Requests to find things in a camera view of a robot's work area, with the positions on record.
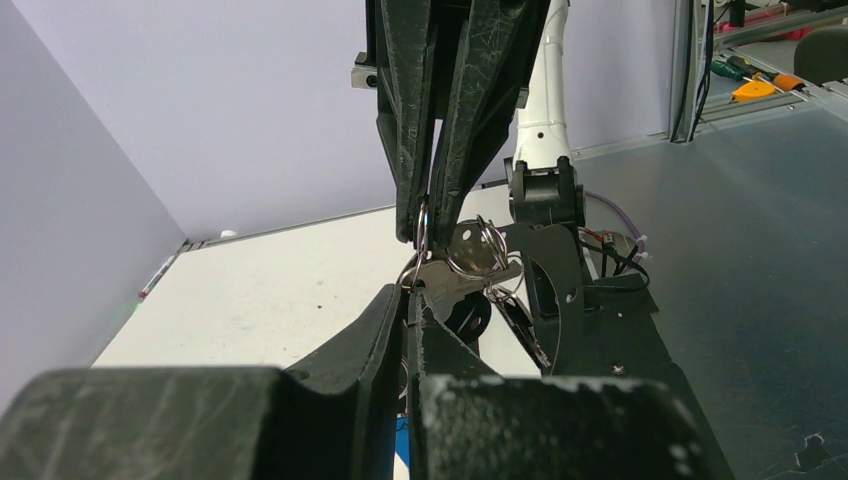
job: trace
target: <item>white table surface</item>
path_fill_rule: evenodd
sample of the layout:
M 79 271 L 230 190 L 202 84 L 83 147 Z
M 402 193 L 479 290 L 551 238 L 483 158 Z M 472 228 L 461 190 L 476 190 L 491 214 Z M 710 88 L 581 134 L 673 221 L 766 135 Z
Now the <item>white table surface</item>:
M 461 218 L 510 223 L 507 195 L 472 192 Z M 412 252 L 387 209 L 182 254 L 94 366 L 289 366 L 350 324 Z M 539 375 L 496 311 L 480 353 L 503 375 Z

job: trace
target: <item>workbench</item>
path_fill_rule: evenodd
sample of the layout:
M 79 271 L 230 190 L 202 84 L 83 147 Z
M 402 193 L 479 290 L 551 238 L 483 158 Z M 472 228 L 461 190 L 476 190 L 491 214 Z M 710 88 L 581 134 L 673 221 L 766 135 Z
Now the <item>workbench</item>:
M 576 164 L 648 236 L 654 323 L 736 477 L 848 479 L 848 123 L 779 110 Z M 472 192 L 461 218 L 474 213 L 509 223 L 506 187 Z M 615 227 L 591 202 L 588 218 Z M 387 209 L 182 254 L 95 366 L 291 365 L 397 278 L 412 249 L 393 222 Z M 494 315 L 481 357 L 537 375 Z

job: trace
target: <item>white wall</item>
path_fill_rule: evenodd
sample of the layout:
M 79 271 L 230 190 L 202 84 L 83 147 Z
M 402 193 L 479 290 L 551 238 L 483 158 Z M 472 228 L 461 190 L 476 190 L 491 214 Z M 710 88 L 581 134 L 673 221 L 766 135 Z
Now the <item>white wall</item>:
M 192 239 L 393 202 L 374 95 L 349 86 L 363 0 L 14 1 Z M 572 0 L 573 146 L 664 130 L 674 5 Z
M 10 0 L 0 0 L 0 411 L 88 366 L 185 236 Z

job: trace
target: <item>yellow tool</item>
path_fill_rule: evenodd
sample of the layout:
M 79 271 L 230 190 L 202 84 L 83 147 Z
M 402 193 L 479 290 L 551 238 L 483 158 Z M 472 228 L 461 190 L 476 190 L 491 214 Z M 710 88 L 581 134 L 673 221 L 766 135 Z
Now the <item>yellow tool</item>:
M 752 80 L 733 92 L 733 101 L 750 102 L 751 100 L 759 100 L 775 93 L 777 93 L 777 88 L 774 85 L 760 80 Z

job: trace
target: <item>black chair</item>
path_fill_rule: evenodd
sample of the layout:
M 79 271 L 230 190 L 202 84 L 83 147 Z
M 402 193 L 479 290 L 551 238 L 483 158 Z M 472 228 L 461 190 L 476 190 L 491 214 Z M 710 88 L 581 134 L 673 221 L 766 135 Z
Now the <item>black chair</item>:
M 813 30 L 798 42 L 795 75 L 816 85 L 848 78 L 848 25 Z

